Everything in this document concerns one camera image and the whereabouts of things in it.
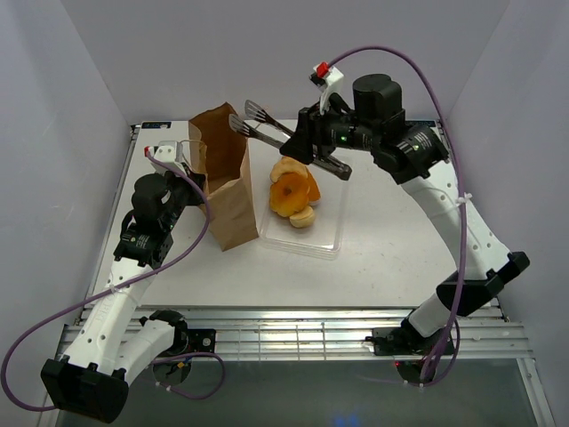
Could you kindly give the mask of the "small tan bread roll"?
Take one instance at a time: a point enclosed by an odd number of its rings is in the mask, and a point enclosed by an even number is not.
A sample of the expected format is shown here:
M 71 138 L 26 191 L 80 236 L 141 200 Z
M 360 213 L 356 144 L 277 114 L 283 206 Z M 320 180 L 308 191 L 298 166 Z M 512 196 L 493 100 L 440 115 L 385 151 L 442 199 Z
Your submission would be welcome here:
M 307 205 L 302 211 L 295 213 L 289 217 L 289 222 L 294 228 L 303 229 L 310 227 L 316 220 L 314 209 Z

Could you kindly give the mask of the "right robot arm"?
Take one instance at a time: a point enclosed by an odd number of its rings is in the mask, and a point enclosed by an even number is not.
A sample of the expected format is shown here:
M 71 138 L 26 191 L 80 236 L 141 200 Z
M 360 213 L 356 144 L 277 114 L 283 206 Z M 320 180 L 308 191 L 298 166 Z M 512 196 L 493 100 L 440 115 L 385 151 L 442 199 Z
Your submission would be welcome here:
M 404 319 L 378 347 L 424 352 L 450 316 L 466 317 L 491 301 L 530 265 L 490 231 L 468 196 L 458 189 L 450 154 L 432 125 L 406 119 L 402 88 L 390 76 L 371 74 L 352 85 L 355 106 L 341 98 L 343 75 L 315 71 L 318 103 L 299 111 L 297 126 L 280 149 L 305 165 L 331 165 L 344 181 L 350 169 L 333 159 L 337 148 L 369 152 L 373 162 L 418 204 L 451 253 L 457 270 Z

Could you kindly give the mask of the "brown paper bag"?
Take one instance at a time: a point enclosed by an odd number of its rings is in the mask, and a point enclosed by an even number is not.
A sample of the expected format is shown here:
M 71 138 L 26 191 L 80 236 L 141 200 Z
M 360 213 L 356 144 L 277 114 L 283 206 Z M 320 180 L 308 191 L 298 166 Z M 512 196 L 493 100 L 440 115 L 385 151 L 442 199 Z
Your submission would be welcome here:
M 248 140 L 229 126 L 227 102 L 188 121 L 190 168 L 206 178 L 209 231 L 227 251 L 258 237 Z

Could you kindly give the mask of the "orange bread wedge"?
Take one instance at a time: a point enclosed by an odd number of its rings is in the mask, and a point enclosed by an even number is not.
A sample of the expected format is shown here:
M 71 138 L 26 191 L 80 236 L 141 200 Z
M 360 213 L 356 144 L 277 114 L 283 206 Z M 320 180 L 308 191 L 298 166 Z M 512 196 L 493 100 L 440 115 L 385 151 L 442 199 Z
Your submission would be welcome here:
M 320 200 L 321 193 L 317 185 L 317 182 L 312 173 L 310 172 L 310 170 L 307 170 L 307 180 L 309 184 L 309 193 L 308 193 L 309 203 L 315 204 Z

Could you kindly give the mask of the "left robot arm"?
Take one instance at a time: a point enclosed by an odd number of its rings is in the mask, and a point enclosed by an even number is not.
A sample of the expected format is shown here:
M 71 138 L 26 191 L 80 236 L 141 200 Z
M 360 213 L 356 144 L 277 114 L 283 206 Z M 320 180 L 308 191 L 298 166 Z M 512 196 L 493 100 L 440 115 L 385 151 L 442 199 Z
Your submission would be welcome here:
M 49 359 L 41 379 L 56 408 L 114 422 L 133 380 L 159 355 L 175 356 L 188 347 L 182 315 L 159 310 L 141 321 L 132 338 L 124 333 L 142 296 L 172 247 L 172 229 L 184 209 L 200 205 L 204 176 L 189 184 L 166 171 L 134 183 L 132 210 L 124 217 L 105 286 L 79 335 L 57 359 Z

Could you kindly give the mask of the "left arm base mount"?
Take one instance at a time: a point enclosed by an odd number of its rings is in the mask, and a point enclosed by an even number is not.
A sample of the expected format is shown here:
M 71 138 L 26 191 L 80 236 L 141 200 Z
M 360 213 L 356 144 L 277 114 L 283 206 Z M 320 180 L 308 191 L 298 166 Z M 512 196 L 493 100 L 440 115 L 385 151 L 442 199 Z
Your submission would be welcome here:
M 215 352 L 217 331 L 215 329 L 190 329 L 187 346 L 180 354 L 190 352 Z M 190 358 L 177 359 L 159 365 L 153 365 L 155 379 L 167 385 L 180 385 L 190 374 L 192 362 Z

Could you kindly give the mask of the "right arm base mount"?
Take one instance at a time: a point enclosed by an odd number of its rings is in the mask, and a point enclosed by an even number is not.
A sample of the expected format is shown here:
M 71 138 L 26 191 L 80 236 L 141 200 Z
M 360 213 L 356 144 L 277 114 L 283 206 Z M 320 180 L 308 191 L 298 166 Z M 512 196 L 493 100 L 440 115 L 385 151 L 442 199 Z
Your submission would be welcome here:
M 419 385 L 432 383 L 437 373 L 425 373 L 421 382 L 421 372 L 426 364 L 430 352 L 435 349 L 442 329 L 430 337 L 422 337 L 407 331 L 403 327 L 376 327 L 371 334 L 365 337 L 365 342 L 372 345 L 375 356 L 395 357 L 397 372 L 404 381 Z

